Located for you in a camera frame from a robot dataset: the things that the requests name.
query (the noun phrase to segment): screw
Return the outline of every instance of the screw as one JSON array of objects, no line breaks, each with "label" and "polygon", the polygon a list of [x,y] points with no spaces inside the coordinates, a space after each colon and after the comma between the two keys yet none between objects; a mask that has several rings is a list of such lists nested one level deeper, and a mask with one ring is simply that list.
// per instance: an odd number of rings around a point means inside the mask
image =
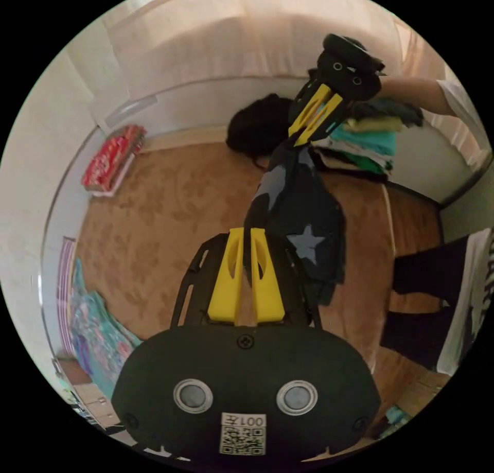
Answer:
[{"label": "screw", "polygon": [[355,432],[362,430],[367,425],[367,418],[364,416],[355,420],[354,425],[352,426]]},{"label": "screw", "polygon": [[123,417],[124,419],[124,422],[127,423],[127,425],[129,426],[129,428],[133,428],[133,429],[136,429],[139,427],[139,421],[137,420],[137,418],[130,414],[130,413],[126,413]]},{"label": "screw", "polygon": [[249,334],[244,334],[237,339],[237,345],[241,349],[251,349],[254,346],[254,338]]}]

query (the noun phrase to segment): person's arm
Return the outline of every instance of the person's arm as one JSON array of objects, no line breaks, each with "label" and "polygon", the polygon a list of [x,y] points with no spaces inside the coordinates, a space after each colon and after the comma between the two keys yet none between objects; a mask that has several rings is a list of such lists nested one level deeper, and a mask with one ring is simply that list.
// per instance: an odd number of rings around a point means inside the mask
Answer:
[{"label": "person's arm", "polygon": [[431,113],[457,116],[436,80],[418,77],[380,77],[381,91],[376,97],[413,104]]},{"label": "person's arm", "polygon": [[430,113],[456,116],[472,132],[481,149],[491,147],[482,121],[463,86],[446,80],[419,77],[383,76],[376,97],[413,104]]}]

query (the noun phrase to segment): teal shirt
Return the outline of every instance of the teal shirt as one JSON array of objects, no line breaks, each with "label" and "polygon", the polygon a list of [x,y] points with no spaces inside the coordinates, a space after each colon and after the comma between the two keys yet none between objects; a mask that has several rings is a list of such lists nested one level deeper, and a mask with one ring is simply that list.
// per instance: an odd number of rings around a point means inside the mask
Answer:
[{"label": "teal shirt", "polygon": [[396,155],[396,132],[347,132],[340,125],[331,133],[333,140],[357,144],[381,155]]}]

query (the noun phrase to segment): red box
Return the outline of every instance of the red box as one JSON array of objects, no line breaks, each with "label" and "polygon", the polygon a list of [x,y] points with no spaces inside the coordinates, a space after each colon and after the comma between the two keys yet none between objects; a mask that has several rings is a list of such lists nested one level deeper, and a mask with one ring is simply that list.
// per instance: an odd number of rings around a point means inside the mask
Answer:
[{"label": "red box", "polygon": [[136,125],[112,134],[92,158],[82,177],[82,186],[89,191],[111,191],[130,154],[141,150],[145,135],[146,130]]}]

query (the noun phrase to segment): label sticker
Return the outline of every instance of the label sticker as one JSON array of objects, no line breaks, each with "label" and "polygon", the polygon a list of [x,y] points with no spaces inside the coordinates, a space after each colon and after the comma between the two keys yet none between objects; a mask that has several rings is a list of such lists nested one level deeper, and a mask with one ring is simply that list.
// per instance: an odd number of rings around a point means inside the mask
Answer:
[{"label": "label sticker", "polygon": [[266,454],[266,415],[221,414],[220,453],[233,456]]}]

